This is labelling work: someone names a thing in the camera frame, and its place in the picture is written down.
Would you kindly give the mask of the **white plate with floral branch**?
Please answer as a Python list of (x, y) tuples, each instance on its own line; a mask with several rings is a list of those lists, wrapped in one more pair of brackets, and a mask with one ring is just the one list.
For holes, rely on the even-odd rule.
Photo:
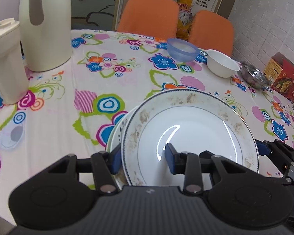
[(137, 109), (137, 106), (133, 108), (128, 113), (124, 114), (122, 116), (121, 120), (117, 122), (115, 128), (112, 131), (112, 135), (110, 136), (110, 143), (107, 150), (111, 152), (115, 147), (117, 147), (122, 142), (122, 137), (124, 135), (125, 127), (127, 122), (129, 121), (132, 114), (134, 114), (135, 110)]

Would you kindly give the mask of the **white plate with gold rim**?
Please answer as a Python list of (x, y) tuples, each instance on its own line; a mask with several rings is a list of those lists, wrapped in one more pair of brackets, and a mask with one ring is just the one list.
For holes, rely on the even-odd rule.
[(168, 143), (178, 152), (209, 151), (259, 171), (258, 148), (243, 117), (225, 101), (202, 91), (166, 90), (136, 108), (122, 135), (122, 166), (129, 185), (183, 184), (183, 175), (169, 171)]

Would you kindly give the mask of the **white ceramic bowl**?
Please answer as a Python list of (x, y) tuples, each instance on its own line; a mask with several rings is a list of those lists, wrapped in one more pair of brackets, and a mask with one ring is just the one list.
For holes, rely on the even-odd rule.
[(232, 58), (213, 49), (207, 50), (207, 67), (214, 75), (224, 79), (240, 71), (240, 66)]

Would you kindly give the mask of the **stainless steel bowl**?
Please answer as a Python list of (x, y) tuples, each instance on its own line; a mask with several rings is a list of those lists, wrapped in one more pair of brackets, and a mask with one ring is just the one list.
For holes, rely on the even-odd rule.
[(244, 81), (247, 82), (251, 87), (255, 89), (261, 89), (270, 86), (270, 82), (266, 76), (254, 65), (246, 61), (241, 61), (240, 64), (240, 74)]

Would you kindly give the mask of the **translucent blue plastic bowl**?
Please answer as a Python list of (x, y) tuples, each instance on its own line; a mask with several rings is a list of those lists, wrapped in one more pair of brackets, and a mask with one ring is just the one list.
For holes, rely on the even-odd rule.
[(200, 50), (188, 41), (169, 38), (167, 39), (167, 52), (174, 60), (189, 62), (196, 59)]

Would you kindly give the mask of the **floral tablecloth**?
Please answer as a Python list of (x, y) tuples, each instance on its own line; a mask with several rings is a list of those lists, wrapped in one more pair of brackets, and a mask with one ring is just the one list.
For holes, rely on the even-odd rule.
[(56, 69), (29, 71), (28, 93), (18, 103), (5, 105), (0, 97), (0, 217), (9, 223), (15, 187), (66, 154), (88, 158), (106, 150), (121, 118), (164, 90), (208, 92), (234, 108), (256, 139), (279, 139), (294, 148), (292, 104), (238, 75), (215, 76), (205, 50), (185, 63), (170, 57), (161, 38), (74, 30), (72, 51)]

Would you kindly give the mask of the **red cracker box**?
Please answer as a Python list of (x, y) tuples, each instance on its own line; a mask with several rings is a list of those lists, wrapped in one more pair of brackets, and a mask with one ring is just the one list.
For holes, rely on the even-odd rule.
[(263, 73), (273, 90), (294, 102), (294, 64), (289, 59), (277, 52), (270, 58)]

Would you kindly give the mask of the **white plastic pitcher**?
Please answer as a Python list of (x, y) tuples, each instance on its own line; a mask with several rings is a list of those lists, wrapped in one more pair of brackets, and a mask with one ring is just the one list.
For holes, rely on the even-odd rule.
[(29, 86), (22, 59), (19, 26), (14, 18), (0, 21), (0, 96), (8, 105), (21, 100)]

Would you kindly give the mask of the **cream thermos jug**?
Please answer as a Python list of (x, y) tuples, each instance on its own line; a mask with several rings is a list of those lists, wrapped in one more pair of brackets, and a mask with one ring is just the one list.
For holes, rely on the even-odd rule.
[(52, 70), (73, 52), (71, 0), (20, 0), (21, 44), (28, 68)]

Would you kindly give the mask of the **right orange chair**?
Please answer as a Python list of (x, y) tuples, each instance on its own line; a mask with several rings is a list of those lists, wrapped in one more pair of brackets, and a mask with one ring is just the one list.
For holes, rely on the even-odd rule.
[(217, 50), (231, 57), (234, 47), (234, 27), (226, 18), (201, 10), (192, 20), (189, 42), (196, 47)]

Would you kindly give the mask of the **orange chair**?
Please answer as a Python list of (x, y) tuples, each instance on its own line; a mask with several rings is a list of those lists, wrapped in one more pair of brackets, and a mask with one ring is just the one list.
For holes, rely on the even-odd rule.
[(196, 47), (217, 50), (231, 57), (234, 47), (234, 27), (226, 18), (201, 10), (192, 20), (189, 42)]
[(176, 37), (179, 6), (173, 0), (128, 0), (117, 31), (170, 39)]

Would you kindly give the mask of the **left orange chair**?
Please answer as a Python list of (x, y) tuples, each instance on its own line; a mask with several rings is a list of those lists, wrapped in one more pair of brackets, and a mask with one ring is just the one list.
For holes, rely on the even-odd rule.
[(173, 0), (128, 0), (117, 31), (170, 39), (176, 37), (179, 6)]

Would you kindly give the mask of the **yellow snack bag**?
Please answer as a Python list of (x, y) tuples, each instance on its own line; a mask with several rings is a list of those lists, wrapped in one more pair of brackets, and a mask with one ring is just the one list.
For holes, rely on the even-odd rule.
[(176, 37), (188, 41), (192, 21), (192, 0), (177, 0), (179, 17)]

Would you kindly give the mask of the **frosted glass door with cat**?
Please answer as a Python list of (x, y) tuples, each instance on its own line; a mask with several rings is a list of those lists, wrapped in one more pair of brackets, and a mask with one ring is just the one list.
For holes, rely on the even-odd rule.
[(112, 30), (116, 0), (71, 0), (72, 29)]

